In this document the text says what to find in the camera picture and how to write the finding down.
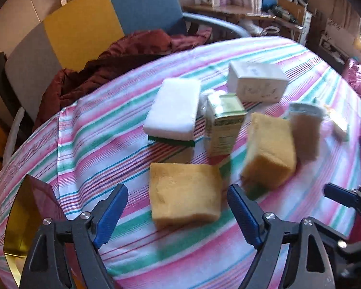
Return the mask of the cracker snack packet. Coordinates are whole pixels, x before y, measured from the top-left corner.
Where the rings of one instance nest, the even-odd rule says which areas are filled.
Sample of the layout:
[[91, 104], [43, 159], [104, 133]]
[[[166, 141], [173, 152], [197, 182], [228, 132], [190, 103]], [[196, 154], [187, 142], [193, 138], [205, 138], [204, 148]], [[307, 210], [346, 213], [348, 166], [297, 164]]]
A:
[[346, 118], [334, 108], [325, 105], [327, 115], [333, 123], [333, 135], [336, 136], [341, 142], [349, 140], [349, 123]]

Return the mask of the yellow sponge block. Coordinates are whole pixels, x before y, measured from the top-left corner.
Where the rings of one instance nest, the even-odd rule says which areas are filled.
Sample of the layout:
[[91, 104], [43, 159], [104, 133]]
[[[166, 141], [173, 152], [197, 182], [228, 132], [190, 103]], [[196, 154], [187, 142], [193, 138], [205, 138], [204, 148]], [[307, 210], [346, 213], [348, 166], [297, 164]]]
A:
[[222, 177], [208, 164], [151, 163], [149, 198], [157, 227], [217, 221], [222, 209]]
[[255, 200], [277, 190], [295, 173], [297, 156], [290, 122], [283, 118], [252, 113], [244, 167], [243, 189]]

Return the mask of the small green carton box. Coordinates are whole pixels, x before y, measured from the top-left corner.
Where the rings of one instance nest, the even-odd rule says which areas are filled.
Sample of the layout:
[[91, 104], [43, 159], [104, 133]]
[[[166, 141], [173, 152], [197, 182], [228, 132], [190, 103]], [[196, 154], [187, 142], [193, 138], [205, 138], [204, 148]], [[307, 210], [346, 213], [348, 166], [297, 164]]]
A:
[[208, 156], [229, 155], [246, 118], [242, 102], [234, 93], [208, 96], [205, 110], [204, 145]]

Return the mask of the beige towel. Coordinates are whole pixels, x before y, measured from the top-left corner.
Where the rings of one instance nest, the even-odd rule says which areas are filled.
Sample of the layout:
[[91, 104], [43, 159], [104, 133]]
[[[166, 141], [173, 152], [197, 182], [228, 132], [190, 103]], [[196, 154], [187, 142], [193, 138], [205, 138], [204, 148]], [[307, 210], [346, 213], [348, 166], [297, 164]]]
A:
[[297, 158], [303, 162], [317, 159], [320, 151], [320, 130], [325, 110], [307, 102], [291, 102], [289, 121]]

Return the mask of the white green scrub sponge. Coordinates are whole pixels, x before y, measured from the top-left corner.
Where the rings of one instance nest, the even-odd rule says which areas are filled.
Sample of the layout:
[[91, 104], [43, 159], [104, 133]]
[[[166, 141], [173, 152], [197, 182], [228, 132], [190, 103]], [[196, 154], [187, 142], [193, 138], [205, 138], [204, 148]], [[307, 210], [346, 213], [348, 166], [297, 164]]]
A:
[[194, 147], [200, 93], [198, 79], [166, 78], [143, 124], [148, 139]]

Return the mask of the white cardboard box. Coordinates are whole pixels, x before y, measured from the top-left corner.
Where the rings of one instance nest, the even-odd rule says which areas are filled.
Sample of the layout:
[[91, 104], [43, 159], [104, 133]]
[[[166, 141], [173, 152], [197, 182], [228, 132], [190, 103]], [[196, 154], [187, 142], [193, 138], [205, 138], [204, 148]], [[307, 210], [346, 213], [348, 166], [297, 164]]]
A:
[[277, 103], [281, 100], [288, 77], [275, 64], [230, 61], [227, 90], [241, 102]]

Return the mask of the plastic white ball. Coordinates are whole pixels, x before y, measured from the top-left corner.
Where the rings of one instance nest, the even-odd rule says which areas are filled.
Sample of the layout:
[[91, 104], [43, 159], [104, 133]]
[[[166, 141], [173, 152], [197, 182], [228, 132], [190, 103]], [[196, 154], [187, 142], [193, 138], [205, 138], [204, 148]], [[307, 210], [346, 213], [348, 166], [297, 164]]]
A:
[[224, 90], [207, 89], [200, 93], [198, 104], [198, 116], [204, 116], [206, 112], [206, 104], [209, 96], [211, 95], [225, 95], [227, 92]]

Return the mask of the gold metal tray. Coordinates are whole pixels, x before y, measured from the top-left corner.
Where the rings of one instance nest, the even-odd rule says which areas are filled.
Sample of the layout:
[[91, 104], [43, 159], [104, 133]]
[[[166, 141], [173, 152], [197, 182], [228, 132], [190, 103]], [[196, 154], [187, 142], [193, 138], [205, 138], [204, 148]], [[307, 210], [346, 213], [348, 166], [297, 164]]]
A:
[[20, 285], [35, 234], [47, 217], [56, 221], [67, 219], [52, 186], [30, 175], [25, 176], [10, 209], [4, 236], [4, 256], [16, 285]]

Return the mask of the striped bed sheet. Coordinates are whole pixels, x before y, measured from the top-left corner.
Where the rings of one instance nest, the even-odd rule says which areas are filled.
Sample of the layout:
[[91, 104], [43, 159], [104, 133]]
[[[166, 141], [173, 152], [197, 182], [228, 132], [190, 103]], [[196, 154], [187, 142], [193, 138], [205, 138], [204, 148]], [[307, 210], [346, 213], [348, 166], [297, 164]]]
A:
[[153, 162], [212, 164], [225, 185], [238, 183], [243, 169], [247, 129], [243, 127], [228, 157], [208, 157], [205, 122], [195, 127], [195, 147], [153, 143], [143, 123], [163, 80], [201, 81], [203, 89], [224, 89], [233, 60], [278, 65], [289, 84], [275, 105], [247, 104], [248, 112], [285, 118], [292, 101], [314, 99], [339, 111], [349, 123], [349, 140], [322, 141], [317, 160], [300, 168], [288, 183], [265, 194], [260, 205], [283, 220], [311, 216], [349, 234], [354, 210], [324, 197], [323, 186], [347, 189], [361, 184], [359, 133], [361, 99], [326, 62], [304, 46], [282, 37], [234, 39], [169, 55], [100, 87], [64, 108], [39, 127], [0, 172], [0, 277], [16, 283], [4, 257], [9, 211], [26, 175], [52, 186], [67, 218], [90, 211], [123, 183], [128, 204], [109, 242], [100, 249], [104, 264], [124, 288], [237, 288], [254, 256], [232, 212], [201, 226], [158, 230], [148, 195]]

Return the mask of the dark red blanket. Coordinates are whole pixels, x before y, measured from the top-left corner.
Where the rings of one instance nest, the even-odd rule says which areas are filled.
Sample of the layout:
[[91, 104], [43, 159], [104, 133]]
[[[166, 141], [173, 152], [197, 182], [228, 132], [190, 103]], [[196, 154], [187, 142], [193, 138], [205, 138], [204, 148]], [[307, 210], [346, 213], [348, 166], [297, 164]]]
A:
[[167, 55], [205, 45], [211, 35], [210, 27], [193, 35], [168, 35], [161, 29], [137, 31], [111, 44], [83, 70], [61, 69], [42, 96], [33, 129], [115, 78]]

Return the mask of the grey yellow blue chair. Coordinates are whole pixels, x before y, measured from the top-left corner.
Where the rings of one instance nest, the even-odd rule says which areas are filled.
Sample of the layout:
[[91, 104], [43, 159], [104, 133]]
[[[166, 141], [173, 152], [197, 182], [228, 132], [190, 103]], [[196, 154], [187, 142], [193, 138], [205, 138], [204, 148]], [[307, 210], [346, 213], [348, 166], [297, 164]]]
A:
[[236, 24], [183, 12], [179, 0], [73, 0], [48, 15], [12, 53], [0, 53], [0, 97], [13, 116], [2, 162], [34, 131], [42, 96], [61, 69], [79, 72], [137, 31], [193, 35], [201, 25], [236, 38], [248, 36]]

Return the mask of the white shelf unit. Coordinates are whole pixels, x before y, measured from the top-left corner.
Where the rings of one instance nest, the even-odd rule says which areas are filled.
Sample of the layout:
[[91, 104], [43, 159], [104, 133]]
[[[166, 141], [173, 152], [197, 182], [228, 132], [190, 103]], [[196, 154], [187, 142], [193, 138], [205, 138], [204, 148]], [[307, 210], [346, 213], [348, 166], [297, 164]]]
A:
[[308, 39], [311, 21], [312, 21], [312, 13], [306, 11], [303, 18], [302, 29], [298, 38], [298, 43], [302, 44], [303, 46], [306, 46], [306, 41]]

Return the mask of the wooden desk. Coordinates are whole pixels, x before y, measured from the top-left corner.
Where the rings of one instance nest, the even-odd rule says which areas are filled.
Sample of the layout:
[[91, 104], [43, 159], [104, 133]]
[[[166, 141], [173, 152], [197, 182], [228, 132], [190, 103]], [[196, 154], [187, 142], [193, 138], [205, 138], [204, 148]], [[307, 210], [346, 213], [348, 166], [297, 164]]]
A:
[[206, 13], [209, 14], [210, 16], [213, 15], [224, 16], [234, 21], [239, 21], [240, 19], [247, 19], [247, 20], [277, 22], [282, 26], [297, 32], [301, 32], [303, 30], [302, 26], [290, 23], [273, 14], [253, 13], [248, 8], [235, 6], [235, 5], [227, 5], [220, 7], [212, 7], [209, 5], [183, 5], [182, 9], [183, 11], [188, 13], [196, 13], [196, 14]]

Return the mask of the blue bag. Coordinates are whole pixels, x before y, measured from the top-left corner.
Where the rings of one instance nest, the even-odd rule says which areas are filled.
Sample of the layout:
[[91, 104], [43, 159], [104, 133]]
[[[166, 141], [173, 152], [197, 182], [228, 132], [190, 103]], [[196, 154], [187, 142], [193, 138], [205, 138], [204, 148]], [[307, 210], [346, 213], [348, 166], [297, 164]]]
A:
[[278, 4], [278, 0], [261, 0], [261, 11], [266, 13], [269, 9]]

